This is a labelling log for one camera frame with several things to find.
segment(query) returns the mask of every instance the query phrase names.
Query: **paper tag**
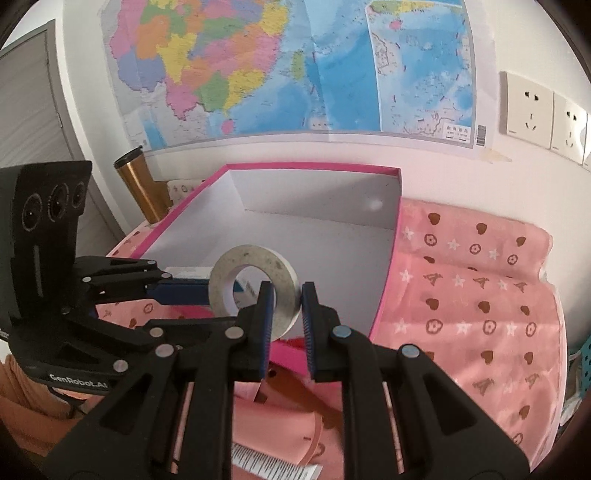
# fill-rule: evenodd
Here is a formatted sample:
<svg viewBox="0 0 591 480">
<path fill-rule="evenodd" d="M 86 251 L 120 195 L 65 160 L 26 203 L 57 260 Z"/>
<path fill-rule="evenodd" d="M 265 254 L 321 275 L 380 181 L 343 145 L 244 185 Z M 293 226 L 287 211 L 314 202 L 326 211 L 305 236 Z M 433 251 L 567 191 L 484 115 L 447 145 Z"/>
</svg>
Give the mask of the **paper tag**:
<svg viewBox="0 0 591 480">
<path fill-rule="evenodd" d="M 232 464 L 265 480 L 316 480 L 322 465 L 295 465 L 238 443 L 232 444 Z"/>
<path fill-rule="evenodd" d="M 164 271 L 174 278 L 186 278 L 189 280 L 207 280 L 212 273 L 211 267 L 168 267 Z"/>
</svg>

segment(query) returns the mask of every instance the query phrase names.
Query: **roll of tape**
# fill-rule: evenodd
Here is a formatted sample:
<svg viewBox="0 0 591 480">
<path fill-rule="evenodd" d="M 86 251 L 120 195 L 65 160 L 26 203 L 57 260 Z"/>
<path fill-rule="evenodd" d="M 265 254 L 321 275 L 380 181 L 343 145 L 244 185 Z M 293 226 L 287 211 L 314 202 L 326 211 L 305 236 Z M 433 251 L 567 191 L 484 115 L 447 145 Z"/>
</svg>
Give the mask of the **roll of tape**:
<svg viewBox="0 0 591 480">
<path fill-rule="evenodd" d="M 300 314 L 301 290 L 296 271 L 277 252 L 257 245 L 240 245 L 224 253 L 209 278 L 209 303 L 216 316 L 238 315 L 233 285 L 246 267 L 257 267 L 271 280 L 275 289 L 275 310 L 271 340 L 285 335 Z"/>
</svg>

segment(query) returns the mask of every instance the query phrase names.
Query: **orange fabric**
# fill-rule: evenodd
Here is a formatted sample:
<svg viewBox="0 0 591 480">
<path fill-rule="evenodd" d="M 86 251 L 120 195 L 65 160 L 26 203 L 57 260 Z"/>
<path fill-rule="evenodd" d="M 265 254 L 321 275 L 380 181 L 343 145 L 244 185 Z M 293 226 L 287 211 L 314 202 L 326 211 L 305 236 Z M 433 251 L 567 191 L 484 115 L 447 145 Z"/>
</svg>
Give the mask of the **orange fabric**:
<svg viewBox="0 0 591 480">
<path fill-rule="evenodd" d="M 0 417 L 20 448 L 47 455 L 80 420 L 70 412 L 45 385 L 30 380 L 12 355 L 0 364 Z"/>
</svg>

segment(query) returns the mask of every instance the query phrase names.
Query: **pink box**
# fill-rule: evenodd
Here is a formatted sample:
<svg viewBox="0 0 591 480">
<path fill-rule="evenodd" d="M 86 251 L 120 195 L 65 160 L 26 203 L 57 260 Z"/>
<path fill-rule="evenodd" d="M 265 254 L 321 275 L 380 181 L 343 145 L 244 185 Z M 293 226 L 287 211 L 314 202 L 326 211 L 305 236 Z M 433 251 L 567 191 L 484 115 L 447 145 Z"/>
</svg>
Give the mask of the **pink box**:
<svg viewBox="0 0 591 480">
<path fill-rule="evenodd" d="M 401 197 L 397 168 L 339 163 L 253 163 L 221 168 L 150 233 L 136 258 L 212 267 L 253 244 L 280 253 L 300 283 L 343 324 L 372 337 L 390 280 Z M 284 339 L 303 336 L 301 319 Z M 274 342 L 271 360 L 307 373 L 305 353 Z"/>
</svg>

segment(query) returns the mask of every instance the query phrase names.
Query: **world map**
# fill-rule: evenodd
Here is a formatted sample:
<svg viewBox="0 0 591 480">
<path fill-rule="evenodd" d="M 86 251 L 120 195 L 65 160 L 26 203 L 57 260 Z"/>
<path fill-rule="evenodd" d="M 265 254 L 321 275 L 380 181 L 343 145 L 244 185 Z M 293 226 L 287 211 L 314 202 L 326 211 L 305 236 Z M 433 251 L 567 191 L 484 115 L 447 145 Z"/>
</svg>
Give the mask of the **world map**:
<svg viewBox="0 0 591 480">
<path fill-rule="evenodd" d="M 462 0 L 110 0 L 101 22 L 145 150 L 283 132 L 474 142 Z"/>
</svg>

